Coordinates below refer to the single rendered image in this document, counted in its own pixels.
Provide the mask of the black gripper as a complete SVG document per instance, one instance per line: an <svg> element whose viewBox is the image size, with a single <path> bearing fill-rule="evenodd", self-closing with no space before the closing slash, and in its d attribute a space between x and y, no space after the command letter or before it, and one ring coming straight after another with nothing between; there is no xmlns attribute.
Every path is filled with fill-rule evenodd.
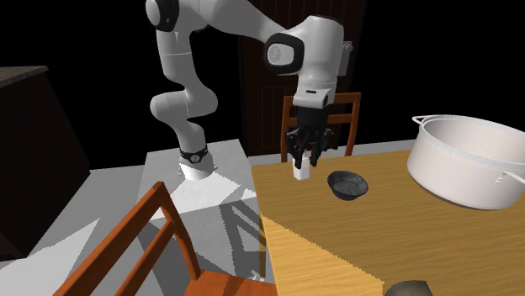
<svg viewBox="0 0 525 296"><path fill-rule="evenodd" d="M298 128L288 132L285 136L287 152L292 156L294 167L302 167L302 156L304 149L301 142L314 142L311 145L310 164L317 166L319 157L326 151L330 138L331 129L326 127L328 120L327 109L297 108Z"/></svg>

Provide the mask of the small white container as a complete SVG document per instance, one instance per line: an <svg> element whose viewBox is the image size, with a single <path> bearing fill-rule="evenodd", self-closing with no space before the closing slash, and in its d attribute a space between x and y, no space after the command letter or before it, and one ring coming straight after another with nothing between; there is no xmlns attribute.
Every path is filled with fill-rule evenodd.
<svg viewBox="0 0 525 296"><path fill-rule="evenodd" d="M293 159L293 173L298 181L310 178L310 152L305 151L299 161Z"/></svg>

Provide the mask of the wooden chair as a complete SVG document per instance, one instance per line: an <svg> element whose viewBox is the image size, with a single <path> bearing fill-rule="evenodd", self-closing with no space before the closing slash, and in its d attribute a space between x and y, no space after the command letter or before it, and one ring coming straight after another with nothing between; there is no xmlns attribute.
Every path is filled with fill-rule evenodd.
<svg viewBox="0 0 525 296"><path fill-rule="evenodd" d="M183 296L278 296L274 284L202 269L164 182L152 186L53 296L90 296L158 209L166 222L114 296L136 296L172 238L179 245L190 276Z"/></svg>
<svg viewBox="0 0 525 296"><path fill-rule="evenodd" d="M293 97L291 95L284 97L283 103L283 116L281 124L281 135L280 135L280 160L281 162L287 162L286 141L285 135L289 132L292 127L297 127L297 118L290 117L290 109L292 108ZM347 145L344 156L350 156L353 153L354 142L357 134L358 127L358 115L359 107L361 102L360 92L345 92L335 94L335 104L351 103L353 105L352 112L350 114L330 114L327 117L328 124L350 124L349 135L347 139Z"/></svg>

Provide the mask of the black bowl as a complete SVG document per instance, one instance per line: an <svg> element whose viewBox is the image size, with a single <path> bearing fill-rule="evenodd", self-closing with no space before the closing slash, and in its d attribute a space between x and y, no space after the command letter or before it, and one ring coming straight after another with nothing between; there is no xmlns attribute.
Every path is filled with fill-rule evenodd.
<svg viewBox="0 0 525 296"><path fill-rule="evenodd" d="M327 183L333 194L345 201L354 200L369 190L368 183L361 176L349 171L332 172Z"/></svg>

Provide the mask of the dark wooden door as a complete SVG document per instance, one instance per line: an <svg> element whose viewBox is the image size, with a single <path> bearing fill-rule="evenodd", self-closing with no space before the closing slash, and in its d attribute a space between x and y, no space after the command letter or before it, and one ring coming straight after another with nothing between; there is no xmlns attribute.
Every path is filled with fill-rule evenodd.
<svg viewBox="0 0 525 296"><path fill-rule="evenodd" d="M358 45L369 0L248 0L285 29L310 15L337 19L344 26L344 39L353 50L347 74L338 78L337 92L348 93L352 83ZM247 37L239 39L240 80L244 93L243 140L248 156L280 154L284 98L294 95L298 77L276 76L263 63L263 43Z"/></svg>

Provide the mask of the grey robot stand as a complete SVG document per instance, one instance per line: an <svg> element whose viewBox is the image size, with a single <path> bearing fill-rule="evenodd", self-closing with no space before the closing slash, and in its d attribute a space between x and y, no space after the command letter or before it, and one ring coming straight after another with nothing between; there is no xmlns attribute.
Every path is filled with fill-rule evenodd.
<svg viewBox="0 0 525 296"><path fill-rule="evenodd" d="M187 180L179 149L146 155L139 195L162 181L186 227L199 265L207 270L274 283L251 165L239 140L209 144L217 169L201 181Z"/></svg>

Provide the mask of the wooden table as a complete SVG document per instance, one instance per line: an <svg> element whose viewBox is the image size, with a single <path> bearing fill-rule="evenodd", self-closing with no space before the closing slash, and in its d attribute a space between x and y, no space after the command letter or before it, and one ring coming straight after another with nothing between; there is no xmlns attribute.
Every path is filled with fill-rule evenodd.
<svg viewBox="0 0 525 296"><path fill-rule="evenodd" d="M304 181L290 163L252 168L279 296L383 296L405 280L433 296L525 296L525 194L503 210L462 208L422 189L407 158L327 158ZM339 199L334 171L369 190Z"/></svg>

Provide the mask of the large white pot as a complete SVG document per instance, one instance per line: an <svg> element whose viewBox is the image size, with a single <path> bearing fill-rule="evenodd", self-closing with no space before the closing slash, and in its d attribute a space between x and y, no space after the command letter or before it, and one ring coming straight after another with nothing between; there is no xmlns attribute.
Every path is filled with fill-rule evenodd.
<svg viewBox="0 0 525 296"><path fill-rule="evenodd" d="M458 115L420 115L407 160L428 192L472 209L499 210L525 193L525 132Z"/></svg>

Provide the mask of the grey rounded object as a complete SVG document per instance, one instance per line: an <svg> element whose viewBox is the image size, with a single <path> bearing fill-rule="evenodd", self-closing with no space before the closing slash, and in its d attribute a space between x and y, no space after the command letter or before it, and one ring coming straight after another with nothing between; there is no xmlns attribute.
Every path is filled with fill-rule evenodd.
<svg viewBox="0 0 525 296"><path fill-rule="evenodd" d="M410 280L393 284L384 296L433 296L426 281Z"/></svg>

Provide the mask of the dark cabinet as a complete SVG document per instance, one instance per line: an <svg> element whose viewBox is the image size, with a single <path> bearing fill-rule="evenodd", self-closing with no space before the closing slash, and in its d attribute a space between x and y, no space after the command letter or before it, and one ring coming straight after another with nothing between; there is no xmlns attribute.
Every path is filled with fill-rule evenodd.
<svg viewBox="0 0 525 296"><path fill-rule="evenodd" d="M29 256L90 174L47 70L0 67L0 262Z"/></svg>

